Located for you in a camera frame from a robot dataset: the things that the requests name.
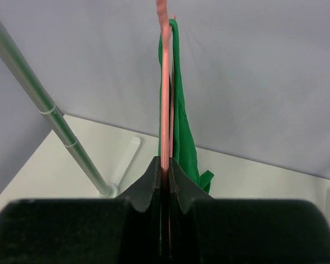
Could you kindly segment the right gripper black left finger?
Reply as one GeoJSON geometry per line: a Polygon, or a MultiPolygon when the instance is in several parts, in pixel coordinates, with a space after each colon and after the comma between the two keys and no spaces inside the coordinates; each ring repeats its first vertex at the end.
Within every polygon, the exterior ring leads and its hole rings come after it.
{"type": "Polygon", "coordinates": [[[161,263],[160,159],[114,199],[20,199],[0,212],[0,263],[161,263]]]}

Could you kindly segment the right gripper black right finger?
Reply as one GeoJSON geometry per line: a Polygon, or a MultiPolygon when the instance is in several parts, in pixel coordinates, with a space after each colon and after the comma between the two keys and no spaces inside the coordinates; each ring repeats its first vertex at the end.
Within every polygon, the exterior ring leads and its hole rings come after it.
{"type": "Polygon", "coordinates": [[[330,263],[330,227],[304,200],[214,199],[169,168],[173,263],[330,263]]]}

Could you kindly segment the green tank top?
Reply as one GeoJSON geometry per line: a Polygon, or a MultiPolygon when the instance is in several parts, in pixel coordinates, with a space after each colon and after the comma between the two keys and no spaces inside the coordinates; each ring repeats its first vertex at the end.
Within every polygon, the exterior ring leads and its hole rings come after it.
{"type": "Polygon", "coordinates": [[[186,113],[180,66],[180,38],[177,21],[175,19],[169,19],[169,27],[172,29],[173,33],[172,53],[174,63],[174,92],[170,92],[168,97],[174,97],[172,104],[174,108],[172,157],[177,161],[185,175],[194,182],[205,195],[208,195],[214,174],[209,170],[202,174],[199,173],[197,151],[186,113]]]}

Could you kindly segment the pink hanger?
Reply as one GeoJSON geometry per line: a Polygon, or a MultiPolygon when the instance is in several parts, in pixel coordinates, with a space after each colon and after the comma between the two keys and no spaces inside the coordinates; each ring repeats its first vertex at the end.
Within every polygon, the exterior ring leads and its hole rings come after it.
{"type": "Polygon", "coordinates": [[[156,11],[162,39],[162,83],[161,83],[161,255],[168,260],[171,256],[171,234],[169,216],[169,39],[171,35],[167,13],[167,1],[156,2],[156,11]]]}

